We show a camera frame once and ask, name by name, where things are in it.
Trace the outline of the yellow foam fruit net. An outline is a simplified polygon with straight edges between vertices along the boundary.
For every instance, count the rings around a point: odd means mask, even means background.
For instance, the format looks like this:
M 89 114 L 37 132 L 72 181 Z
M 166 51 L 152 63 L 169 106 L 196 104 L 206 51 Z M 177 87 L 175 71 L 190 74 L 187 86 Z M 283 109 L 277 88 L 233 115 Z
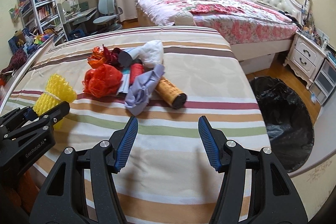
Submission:
M 35 102 L 33 110 L 41 116 L 61 102 L 72 103 L 76 98 L 77 94 L 69 82 L 61 75 L 53 74 L 49 77 L 44 92 Z

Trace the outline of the red plastic bag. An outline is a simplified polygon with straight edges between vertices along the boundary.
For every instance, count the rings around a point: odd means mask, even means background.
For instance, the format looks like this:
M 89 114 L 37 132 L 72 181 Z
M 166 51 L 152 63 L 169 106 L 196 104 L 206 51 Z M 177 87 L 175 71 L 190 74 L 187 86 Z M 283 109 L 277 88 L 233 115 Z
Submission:
M 114 95 L 118 91 L 122 73 L 115 67 L 103 64 L 96 69 L 89 69 L 82 82 L 83 92 L 96 98 Z

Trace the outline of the teal white tube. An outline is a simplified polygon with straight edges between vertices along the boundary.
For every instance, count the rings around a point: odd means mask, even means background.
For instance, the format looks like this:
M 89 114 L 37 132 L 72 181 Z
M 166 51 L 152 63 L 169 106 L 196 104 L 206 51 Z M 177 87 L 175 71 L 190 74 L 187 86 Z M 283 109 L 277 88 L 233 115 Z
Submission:
M 120 87 L 117 91 L 117 95 L 125 95 L 129 91 L 129 82 L 130 82 L 130 68 L 124 68 L 122 71 L 122 79 Z

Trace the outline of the orange foil wrapper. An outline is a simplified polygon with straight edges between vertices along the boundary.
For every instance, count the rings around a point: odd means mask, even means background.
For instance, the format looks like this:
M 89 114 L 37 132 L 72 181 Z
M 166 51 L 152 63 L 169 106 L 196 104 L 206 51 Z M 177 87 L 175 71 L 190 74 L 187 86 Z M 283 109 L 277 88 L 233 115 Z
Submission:
M 105 47 L 94 47 L 92 54 L 88 57 L 88 64 L 92 69 L 96 69 L 101 65 L 107 63 L 107 57 L 105 54 Z

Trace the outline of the lavender paper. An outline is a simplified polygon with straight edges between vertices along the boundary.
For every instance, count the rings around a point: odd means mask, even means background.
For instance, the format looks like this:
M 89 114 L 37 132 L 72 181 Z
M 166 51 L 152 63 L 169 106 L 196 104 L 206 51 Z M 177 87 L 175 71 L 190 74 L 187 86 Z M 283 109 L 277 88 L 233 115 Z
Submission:
M 135 78 L 125 97 L 125 107 L 133 116 L 143 112 L 164 73 L 165 67 L 157 64 L 152 70 Z

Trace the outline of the gold cylindrical can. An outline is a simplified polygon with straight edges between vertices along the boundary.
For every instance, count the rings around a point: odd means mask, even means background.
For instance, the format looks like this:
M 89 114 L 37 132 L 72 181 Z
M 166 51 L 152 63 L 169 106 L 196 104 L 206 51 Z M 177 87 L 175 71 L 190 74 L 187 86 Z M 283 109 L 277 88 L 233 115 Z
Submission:
M 187 95 L 165 77 L 161 77 L 155 91 L 173 109 L 180 109 L 187 101 Z

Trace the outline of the red cylindrical can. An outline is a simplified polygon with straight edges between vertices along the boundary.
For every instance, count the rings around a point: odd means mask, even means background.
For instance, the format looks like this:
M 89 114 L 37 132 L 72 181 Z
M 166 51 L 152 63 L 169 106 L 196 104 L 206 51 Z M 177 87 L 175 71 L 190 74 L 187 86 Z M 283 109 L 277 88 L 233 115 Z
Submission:
M 130 66 L 130 80 L 129 80 L 129 84 L 132 85 L 135 81 L 135 78 L 137 76 L 140 76 L 141 74 L 143 74 L 144 72 L 144 68 L 143 68 L 143 64 L 142 63 L 133 63 Z

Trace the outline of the white tissue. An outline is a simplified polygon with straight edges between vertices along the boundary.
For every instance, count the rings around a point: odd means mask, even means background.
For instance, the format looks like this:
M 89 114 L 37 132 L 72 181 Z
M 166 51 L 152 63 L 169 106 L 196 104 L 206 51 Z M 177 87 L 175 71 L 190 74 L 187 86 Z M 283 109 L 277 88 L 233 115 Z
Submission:
M 154 68 L 163 62 L 163 43 L 161 40 L 152 40 L 145 43 L 139 52 L 139 58 L 147 68 Z

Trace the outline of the dark red ribbon tassel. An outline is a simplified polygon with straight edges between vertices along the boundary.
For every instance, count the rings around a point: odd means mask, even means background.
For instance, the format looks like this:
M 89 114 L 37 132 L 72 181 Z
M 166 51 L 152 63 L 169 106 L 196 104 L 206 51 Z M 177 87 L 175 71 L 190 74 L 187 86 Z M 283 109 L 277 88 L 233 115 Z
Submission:
M 121 52 L 120 48 L 116 47 L 112 50 L 109 50 L 107 47 L 103 47 L 103 56 L 104 56 L 104 63 L 111 65 L 115 68 L 120 67 L 120 62 L 118 61 L 118 56 Z

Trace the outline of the striped bed sheet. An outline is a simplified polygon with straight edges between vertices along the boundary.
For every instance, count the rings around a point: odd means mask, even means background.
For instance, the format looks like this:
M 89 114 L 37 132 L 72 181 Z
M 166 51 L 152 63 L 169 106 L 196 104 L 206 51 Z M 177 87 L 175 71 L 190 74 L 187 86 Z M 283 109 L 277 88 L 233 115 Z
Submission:
M 77 93 L 70 113 L 55 133 L 56 145 L 31 169 L 41 184 L 65 147 L 93 147 L 126 124 L 130 113 L 121 98 L 85 94 L 88 56 L 96 46 L 132 48 L 160 40 L 165 77 L 187 95 L 172 109 L 153 94 L 138 116 L 138 134 L 126 167 L 114 176 L 123 212 L 133 223 L 207 223 L 222 175 L 209 164 L 198 133 L 205 115 L 247 149 L 269 145 L 265 123 L 250 84 L 217 32 L 201 27 L 134 28 L 64 43 L 39 57 L 9 96 L 3 112 L 31 106 L 50 75 L 64 77 Z

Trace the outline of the study desk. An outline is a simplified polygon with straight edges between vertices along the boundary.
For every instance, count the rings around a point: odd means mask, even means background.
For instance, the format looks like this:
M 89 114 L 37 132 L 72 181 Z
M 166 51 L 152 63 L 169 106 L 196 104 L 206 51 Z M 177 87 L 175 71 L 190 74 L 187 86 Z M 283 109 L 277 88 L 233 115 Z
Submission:
M 72 40 L 70 33 L 75 30 L 74 27 L 77 25 L 82 25 L 81 29 L 83 30 L 84 33 L 86 33 L 87 29 L 85 26 L 85 22 L 90 20 L 97 12 L 97 9 L 95 7 L 85 11 L 79 11 L 66 15 L 64 13 L 64 9 L 61 3 L 57 3 L 56 8 L 60 19 L 60 24 L 62 26 L 62 30 L 64 32 L 67 41 Z

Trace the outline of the white underbed box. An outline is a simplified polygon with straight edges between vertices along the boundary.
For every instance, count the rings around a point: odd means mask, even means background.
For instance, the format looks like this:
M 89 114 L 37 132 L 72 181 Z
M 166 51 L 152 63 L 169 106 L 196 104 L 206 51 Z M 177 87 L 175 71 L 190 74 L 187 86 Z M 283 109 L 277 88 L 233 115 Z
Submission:
M 251 73 L 269 69 L 274 60 L 275 55 L 276 55 L 275 53 L 272 53 L 272 54 L 240 61 L 239 63 L 244 73 L 248 75 Z

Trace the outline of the white nightstand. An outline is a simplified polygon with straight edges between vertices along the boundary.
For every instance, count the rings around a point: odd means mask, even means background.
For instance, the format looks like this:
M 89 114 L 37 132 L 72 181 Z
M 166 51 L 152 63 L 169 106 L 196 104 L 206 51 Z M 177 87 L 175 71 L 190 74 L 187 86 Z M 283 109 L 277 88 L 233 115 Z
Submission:
M 318 44 L 296 31 L 283 66 L 289 65 L 294 74 L 306 82 L 309 90 L 326 57 L 326 52 Z

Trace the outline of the white round bedpost knob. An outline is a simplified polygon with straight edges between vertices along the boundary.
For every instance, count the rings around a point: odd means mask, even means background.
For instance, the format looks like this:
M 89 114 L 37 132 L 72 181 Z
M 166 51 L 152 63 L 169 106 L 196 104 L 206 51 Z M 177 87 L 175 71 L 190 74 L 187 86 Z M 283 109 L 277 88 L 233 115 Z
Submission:
M 195 20 L 192 13 L 188 11 L 177 12 L 174 18 L 175 26 L 195 26 Z

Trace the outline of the floral quilt bed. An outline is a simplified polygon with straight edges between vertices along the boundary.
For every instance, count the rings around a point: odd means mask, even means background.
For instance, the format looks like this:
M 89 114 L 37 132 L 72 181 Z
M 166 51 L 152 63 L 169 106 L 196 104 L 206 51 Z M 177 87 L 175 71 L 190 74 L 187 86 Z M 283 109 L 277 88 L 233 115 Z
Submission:
M 136 0 L 142 26 L 175 26 L 177 12 L 215 29 L 239 61 L 287 51 L 298 26 L 284 14 L 247 0 Z

